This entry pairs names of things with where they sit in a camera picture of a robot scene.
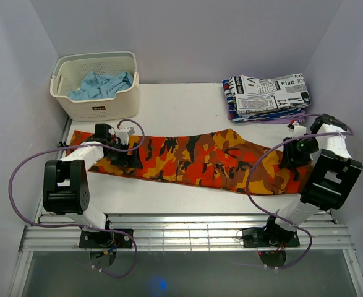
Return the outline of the orange camouflage trousers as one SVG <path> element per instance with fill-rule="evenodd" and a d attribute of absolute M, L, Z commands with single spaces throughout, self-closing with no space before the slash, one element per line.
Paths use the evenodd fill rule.
<path fill-rule="evenodd" d="M 295 173 L 279 168 L 283 153 L 244 140 L 226 129 L 196 136 L 146 136 L 139 148 L 142 169 L 110 165 L 104 158 L 92 173 L 224 189 L 252 195 L 297 194 Z"/>

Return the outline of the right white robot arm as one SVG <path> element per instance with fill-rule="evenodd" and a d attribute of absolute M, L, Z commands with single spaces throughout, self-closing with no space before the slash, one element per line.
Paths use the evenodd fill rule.
<path fill-rule="evenodd" d="M 320 211 L 339 209 L 348 198 L 362 169 L 349 154 L 345 133 L 349 128 L 335 117 L 315 119 L 305 139 L 285 139 L 280 168 L 295 173 L 300 196 L 269 216 L 263 240 L 276 246 L 296 237 L 297 226 Z"/>

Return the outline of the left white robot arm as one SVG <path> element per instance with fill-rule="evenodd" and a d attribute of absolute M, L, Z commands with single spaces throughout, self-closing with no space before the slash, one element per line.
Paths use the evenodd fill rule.
<path fill-rule="evenodd" d="M 81 141 L 81 147 L 45 164 L 43 207 L 77 224 L 83 247 L 115 248 L 123 239 L 110 229 L 108 216 L 90 201 L 87 171 L 104 158 L 117 166 L 140 166 L 139 145 L 130 142 L 134 134 L 133 127 L 96 124 L 94 134 Z"/>

